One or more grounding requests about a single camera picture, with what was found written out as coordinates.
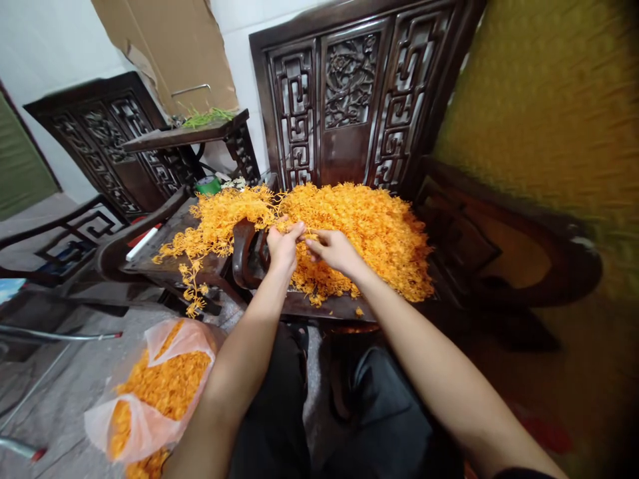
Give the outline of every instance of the green herb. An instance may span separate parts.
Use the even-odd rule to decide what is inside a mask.
[[[221,108],[211,108],[208,112],[200,113],[195,108],[188,109],[189,118],[182,123],[183,128],[199,128],[216,120],[232,120],[235,114]]]

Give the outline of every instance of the orange plastic bag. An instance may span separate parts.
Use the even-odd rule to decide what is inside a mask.
[[[158,354],[179,321],[184,321],[170,346]],[[179,355],[201,351],[211,358],[193,400],[180,420],[172,420],[160,411],[142,402],[134,394],[117,395],[116,388],[129,378],[134,366],[144,355],[144,347],[129,354],[113,375],[107,379],[105,393],[97,405],[85,412],[85,430],[89,440],[107,456],[120,462],[136,462],[150,456],[161,447],[177,442],[182,437],[186,425],[198,404],[202,389],[215,361],[216,353],[224,341],[224,333],[219,328],[192,319],[167,319],[144,333],[145,347],[148,349],[148,367],[160,365]],[[128,403],[130,409],[130,435],[122,450],[115,458],[109,454],[111,438],[114,434],[112,417],[118,402]]]

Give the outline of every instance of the white wall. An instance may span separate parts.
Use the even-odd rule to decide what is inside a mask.
[[[262,108],[255,80],[250,33],[264,30],[295,17],[298,13],[317,7],[326,0],[210,0],[213,16],[224,38],[226,57],[233,75],[240,108],[248,108],[248,128],[258,159],[260,172],[268,169],[266,138],[262,122]]]
[[[1,0],[0,79],[62,189],[82,203],[96,192],[60,144],[22,106],[46,94],[132,69],[91,0]]]
[[[260,171],[268,169],[264,124],[248,35],[290,20],[325,0],[210,0]],[[0,79],[64,192],[75,202],[95,195],[84,174],[22,105],[62,88],[133,69],[107,37],[91,0],[0,0]],[[214,166],[229,164],[223,143],[207,147]]]

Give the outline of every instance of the person's right hand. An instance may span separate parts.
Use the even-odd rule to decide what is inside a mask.
[[[320,241],[306,240],[312,261],[324,260],[350,278],[367,267],[344,233],[330,230],[312,230],[311,233],[317,234]]]

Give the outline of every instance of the dark clothing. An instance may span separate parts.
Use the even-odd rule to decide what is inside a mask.
[[[310,455],[302,422],[304,360],[283,325],[260,392],[238,433],[229,477],[309,478]],[[354,434],[313,474],[318,478],[459,478],[463,458],[457,445],[425,410],[394,358],[371,347],[349,378],[359,422]],[[547,479],[509,470],[495,479]]]

